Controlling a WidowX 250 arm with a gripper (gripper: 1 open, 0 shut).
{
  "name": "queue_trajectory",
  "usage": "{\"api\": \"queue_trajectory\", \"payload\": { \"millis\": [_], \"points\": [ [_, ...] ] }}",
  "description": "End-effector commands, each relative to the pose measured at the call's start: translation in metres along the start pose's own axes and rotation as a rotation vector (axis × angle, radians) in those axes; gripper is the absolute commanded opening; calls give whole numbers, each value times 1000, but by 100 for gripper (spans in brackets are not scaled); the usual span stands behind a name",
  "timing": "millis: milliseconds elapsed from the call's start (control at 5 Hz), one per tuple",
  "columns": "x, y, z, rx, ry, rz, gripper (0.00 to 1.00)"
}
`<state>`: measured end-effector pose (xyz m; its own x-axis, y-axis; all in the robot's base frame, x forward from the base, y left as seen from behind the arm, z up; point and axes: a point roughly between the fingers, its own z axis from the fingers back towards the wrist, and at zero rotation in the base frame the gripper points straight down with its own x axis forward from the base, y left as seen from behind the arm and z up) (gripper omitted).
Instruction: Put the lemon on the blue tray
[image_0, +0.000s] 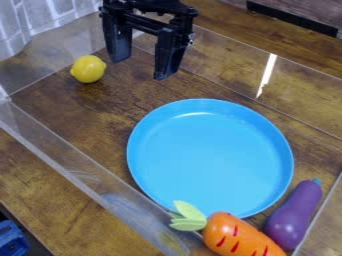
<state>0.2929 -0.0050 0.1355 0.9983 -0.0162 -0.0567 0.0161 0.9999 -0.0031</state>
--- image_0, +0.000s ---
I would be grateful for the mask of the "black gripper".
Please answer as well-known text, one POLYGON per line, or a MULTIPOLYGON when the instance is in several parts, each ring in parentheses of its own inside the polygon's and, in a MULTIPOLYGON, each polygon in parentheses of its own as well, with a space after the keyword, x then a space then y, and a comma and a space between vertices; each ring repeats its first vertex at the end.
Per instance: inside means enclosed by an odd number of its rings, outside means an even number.
POLYGON ((100 17, 104 41, 114 63, 131 56, 132 29, 158 34, 154 78, 166 80, 178 72, 187 46, 192 43, 192 20, 198 11, 180 0, 103 0, 100 17), (174 16, 168 24, 135 11, 174 16))

